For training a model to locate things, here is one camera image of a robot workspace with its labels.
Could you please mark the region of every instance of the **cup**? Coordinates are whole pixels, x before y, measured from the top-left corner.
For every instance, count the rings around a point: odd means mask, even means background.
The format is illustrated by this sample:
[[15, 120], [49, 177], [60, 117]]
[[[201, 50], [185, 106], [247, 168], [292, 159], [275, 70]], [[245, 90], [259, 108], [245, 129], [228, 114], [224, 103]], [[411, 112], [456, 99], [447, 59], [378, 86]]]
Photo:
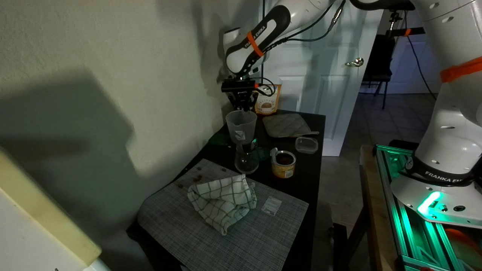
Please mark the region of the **cup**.
[[250, 175], [259, 168], [253, 138], [257, 117], [253, 112], [235, 111], [225, 117], [230, 141], [236, 145], [235, 168], [238, 172]]
[[271, 172], [280, 180], [289, 180], [295, 175], [296, 157], [287, 151], [271, 150]]

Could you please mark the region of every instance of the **black table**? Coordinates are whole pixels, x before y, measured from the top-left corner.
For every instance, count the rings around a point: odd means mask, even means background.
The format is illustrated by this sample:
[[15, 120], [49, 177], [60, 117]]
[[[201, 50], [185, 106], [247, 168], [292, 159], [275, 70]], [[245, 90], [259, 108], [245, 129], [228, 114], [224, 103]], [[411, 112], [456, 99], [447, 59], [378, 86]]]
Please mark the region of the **black table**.
[[[257, 120], [256, 135], [257, 139], [257, 156], [259, 169], [248, 175], [248, 178], [262, 183], [274, 190], [280, 190], [296, 199], [308, 204], [307, 213], [298, 231], [298, 236], [289, 251], [287, 260], [283, 270], [310, 270], [311, 264], [311, 248], [313, 234], [316, 222], [316, 205], [317, 205], [317, 189], [319, 189], [319, 171], [320, 171], [320, 154], [322, 154], [322, 136], [323, 136], [323, 117], [304, 115], [301, 118], [313, 132], [319, 132], [314, 136], [317, 141], [317, 153], [307, 156], [295, 151], [293, 139], [271, 139], [263, 126], [262, 120]], [[271, 159], [269, 151], [272, 148], [290, 151], [296, 156], [295, 175], [290, 180], [277, 180], [271, 175]], [[182, 177], [191, 168], [194, 168], [200, 160], [209, 160], [222, 168], [235, 171], [233, 168], [235, 147], [230, 142], [227, 127], [224, 126], [218, 133], [215, 133], [206, 147], [188, 163], [188, 166], [176, 177]], [[179, 263], [168, 255], [141, 227], [134, 222], [128, 236], [135, 240], [155, 270], [179, 270]]]

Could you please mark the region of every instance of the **wall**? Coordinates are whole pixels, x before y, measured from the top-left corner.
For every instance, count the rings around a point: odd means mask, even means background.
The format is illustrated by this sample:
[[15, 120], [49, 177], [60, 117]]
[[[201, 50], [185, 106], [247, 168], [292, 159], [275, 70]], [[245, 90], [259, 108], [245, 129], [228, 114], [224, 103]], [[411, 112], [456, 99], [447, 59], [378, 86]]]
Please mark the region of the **wall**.
[[219, 129], [218, 31], [250, 5], [1, 0], [0, 145], [113, 270], [147, 269], [125, 227]]
[[[406, 13], [408, 28], [421, 28], [421, 20], [417, 11]], [[379, 23], [378, 34], [385, 34], [390, 26], [390, 13], [385, 11], [384, 17]], [[423, 76], [427, 82], [427, 86], [435, 94], [439, 90], [439, 65], [438, 61], [433, 58], [427, 40], [424, 35], [414, 35], [411, 37], [412, 47], [418, 56], [420, 67]], [[388, 94], [429, 94], [420, 73], [417, 70], [415, 58], [411, 52], [411, 47], [406, 38], [399, 38], [393, 52], [391, 59], [391, 80], [388, 85]], [[376, 83], [372, 88], [363, 85], [361, 93], [372, 94], [376, 90]]]

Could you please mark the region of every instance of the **glass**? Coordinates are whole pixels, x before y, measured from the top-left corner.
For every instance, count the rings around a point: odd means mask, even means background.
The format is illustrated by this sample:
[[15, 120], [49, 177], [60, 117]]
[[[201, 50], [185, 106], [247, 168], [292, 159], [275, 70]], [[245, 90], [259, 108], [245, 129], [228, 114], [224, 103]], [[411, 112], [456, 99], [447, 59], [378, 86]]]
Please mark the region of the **glass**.
[[230, 141], [236, 145], [235, 168], [241, 174], [253, 174], [259, 162], [251, 145], [257, 117], [253, 112], [235, 111], [225, 117]]

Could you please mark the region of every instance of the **green led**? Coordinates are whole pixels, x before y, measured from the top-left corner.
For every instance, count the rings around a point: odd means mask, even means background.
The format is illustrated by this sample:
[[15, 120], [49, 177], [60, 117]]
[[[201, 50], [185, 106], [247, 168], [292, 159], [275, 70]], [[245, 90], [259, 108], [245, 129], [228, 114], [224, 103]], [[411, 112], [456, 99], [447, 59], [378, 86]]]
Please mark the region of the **green led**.
[[439, 192], [433, 192], [430, 196], [427, 196], [427, 198], [423, 201], [423, 204], [417, 208], [418, 213], [420, 213], [421, 216], [426, 216], [426, 214], [427, 214], [427, 208], [429, 208], [430, 205], [433, 205], [433, 202], [438, 201], [438, 198], [439, 198]]

